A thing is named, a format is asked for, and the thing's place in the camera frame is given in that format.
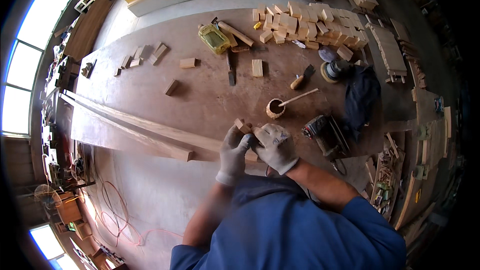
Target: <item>concrete floor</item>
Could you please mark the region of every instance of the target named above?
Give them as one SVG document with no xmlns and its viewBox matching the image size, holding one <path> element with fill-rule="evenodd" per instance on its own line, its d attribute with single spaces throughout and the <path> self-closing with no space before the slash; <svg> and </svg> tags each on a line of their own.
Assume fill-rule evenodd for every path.
<svg viewBox="0 0 480 270">
<path fill-rule="evenodd" d="M 286 4 L 288 1 L 192 0 L 136 17 L 127 9 L 125 2 L 115 0 L 93 49 L 99 49 L 142 28 L 177 17 L 222 9 L 255 8 L 259 2 Z M 321 1 L 334 8 L 348 9 L 350 7 L 347 0 Z M 412 42 L 417 45 L 421 58 L 425 61 L 424 72 L 427 75 L 429 89 L 444 95 L 447 104 L 452 104 L 457 92 L 454 80 L 448 74 L 449 70 L 441 59 L 438 40 L 416 4 L 412 0 L 378 0 L 378 2 L 388 15 L 405 23 L 410 31 Z M 382 91 L 384 88 L 392 88 L 392 86 L 383 84 Z M 393 88 L 400 88 L 399 96 L 405 96 L 405 93 L 410 93 L 411 89 L 407 86 L 394 86 Z M 404 98 L 402 100 L 401 102 L 405 103 L 403 109 L 406 112 L 396 113 L 395 119 L 387 120 L 409 120 L 415 117 L 415 105 L 409 102 L 411 96 L 409 100 Z M 389 108 L 394 110 L 395 103 L 388 102 L 386 104 L 384 102 L 383 108 L 384 110 Z M 97 222 L 97 227 L 93 228 L 94 237 L 122 256 L 130 269 L 168 269 L 171 249 L 181 243 L 181 237 L 164 231 L 149 230 L 164 229 L 182 235 L 202 198 L 214 183 L 219 164 L 200 161 L 186 163 L 175 159 L 132 154 L 100 147 L 94 149 L 94 159 L 99 180 L 111 182 L 125 201 L 131 224 L 123 231 L 125 235 L 120 236 L 121 241 L 115 246 L 116 237 L 110 235 L 107 228 L 112 232 L 116 232 L 118 229 L 113 220 L 110 220 L 105 214 L 113 216 L 107 202 L 111 202 L 113 210 L 119 216 L 124 218 L 126 216 L 122 209 L 121 199 L 115 190 L 105 183 L 109 197 L 105 201 L 102 195 L 102 184 L 99 182 L 97 185 L 87 187 L 98 213 L 97 216 L 93 215 L 89 219 L 91 224 L 94 223 L 93 218 Z M 357 189 L 361 191 L 361 186 L 365 186 L 363 182 L 365 172 L 362 172 L 363 161 L 358 160 L 358 163 L 361 167 L 350 171 L 353 172 L 353 176 L 349 181 L 358 185 Z M 247 173 L 263 175 L 265 168 L 264 164 L 248 165 Z M 437 180 L 441 181 L 440 185 L 444 184 L 441 175 Z M 102 215 L 107 227 L 100 223 Z M 123 227 L 124 222 L 122 220 L 119 222 L 120 227 Z M 135 245 L 138 242 L 138 236 L 134 229 L 141 234 L 146 234 L 140 245 Z"/>
</svg>

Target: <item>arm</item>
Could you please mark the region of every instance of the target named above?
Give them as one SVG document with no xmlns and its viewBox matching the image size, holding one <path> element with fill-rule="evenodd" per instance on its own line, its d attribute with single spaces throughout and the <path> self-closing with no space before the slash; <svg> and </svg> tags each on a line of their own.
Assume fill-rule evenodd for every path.
<svg viewBox="0 0 480 270">
<path fill-rule="evenodd" d="M 238 179 L 245 172 L 245 153 L 252 134 L 244 135 L 233 125 L 220 148 L 220 171 L 204 202 L 198 207 L 183 233 L 183 245 L 208 248 L 214 231 L 222 222 Z"/>
<path fill-rule="evenodd" d="M 260 159 L 280 175 L 286 174 L 310 189 L 333 211 L 341 212 L 352 198 L 359 195 L 349 183 L 300 159 L 291 134 L 283 127 L 265 124 L 262 128 L 255 127 L 253 133 L 261 143 L 252 147 Z"/>
<path fill-rule="evenodd" d="M 342 212 L 347 203 L 360 195 L 350 183 L 303 159 L 299 159 L 297 164 L 286 172 L 286 176 L 304 185 L 318 200 L 337 213 Z"/>
<path fill-rule="evenodd" d="M 230 207 L 233 187 L 215 182 L 204 202 L 198 207 L 183 233 L 183 245 L 208 248 L 213 232 Z"/>
</svg>

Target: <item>hand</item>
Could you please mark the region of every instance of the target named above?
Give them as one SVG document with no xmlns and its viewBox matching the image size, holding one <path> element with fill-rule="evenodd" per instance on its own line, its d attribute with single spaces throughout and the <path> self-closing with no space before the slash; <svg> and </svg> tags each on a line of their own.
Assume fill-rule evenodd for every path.
<svg viewBox="0 0 480 270">
<path fill-rule="evenodd" d="M 275 124 L 265 124 L 261 128 L 254 127 L 253 133 L 261 144 L 256 144 L 252 150 L 280 175 L 297 164 L 299 157 L 295 152 L 295 144 L 286 129 Z"/>
<path fill-rule="evenodd" d="M 220 171 L 215 179 L 224 185 L 234 186 L 245 172 L 245 153 L 249 149 L 249 141 L 254 136 L 244 135 L 236 125 L 226 133 L 220 148 Z"/>
</svg>

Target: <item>workbench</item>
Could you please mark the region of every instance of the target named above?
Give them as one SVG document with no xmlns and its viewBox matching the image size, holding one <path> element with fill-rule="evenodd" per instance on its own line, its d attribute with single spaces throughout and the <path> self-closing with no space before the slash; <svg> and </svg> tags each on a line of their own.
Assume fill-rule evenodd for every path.
<svg viewBox="0 0 480 270">
<path fill-rule="evenodd" d="M 236 69 L 235 86 L 229 85 L 225 54 L 215 55 L 198 37 L 198 25 L 208 24 L 214 17 L 255 41 L 250 51 L 232 54 Z M 341 126 L 345 85 L 329 84 L 322 78 L 319 69 L 323 60 L 316 50 L 302 49 L 291 42 L 275 44 L 271 40 L 262 44 L 259 36 L 263 31 L 254 30 L 253 25 L 251 9 L 230 9 L 188 15 L 143 28 L 84 57 L 81 68 L 87 62 L 97 61 L 90 78 L 79 76 L 76 93 L 118 111 L 216 140 L 223 140 L 236 118 L 244 118 L 245 122 L 258 127 L 266 123 L 278 124 L 292 134 L 301 157 L 332 168 L 316 142 L 301 134 L 301 128 L 314 117 L 326 113 L 332 113 Z M 139 46 L 154 45 L 158 41 L 168 47 L 158 65 L 153 66 L 145 60 L 143 65 L 124 69 L 121 75 L 113 76 L 125 56 L 132 55 Z M 196 67 L 180 69 L 180 60 L 192 57 L 198 60 Z M 252 76 L 252 59 L 263 61 L 263 77 Z M 291 90 L 290 84 L 296 74 L 303 74 L 309 64 L 317 73 L 302 89 Z M 180 84 L 171 96 L 164 95 L 172 79 Z M 314 88 L 320 91 L 287 105 L 280 118 L 273 120 L 267 116 L 266 106 L 271 99 L 287 100 Z M 379 102 L 359 143 L 348 140 L 351 156 L 382 151 L 382 124 Z M 137 130 L 193 150 L 194 160 L 219 160 L 216 152 Z M 94 146 L 167 157 L 158 149 L 137 142 L 77 109 L 73 113 L 71 138 Z"/>
</svg>

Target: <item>black cloth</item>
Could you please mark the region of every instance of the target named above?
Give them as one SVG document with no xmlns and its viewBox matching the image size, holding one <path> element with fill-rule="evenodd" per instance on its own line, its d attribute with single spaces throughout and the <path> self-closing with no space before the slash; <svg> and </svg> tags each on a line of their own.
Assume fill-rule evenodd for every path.
<svg viewBox="0 0 480 270">
<path fill-rule="evenodd" d="M 344 129 L 356 142 L 365 123 L 370 121 L 381 87 L 372 66 L 354 65 L 346 80 Z"/>
</svg>

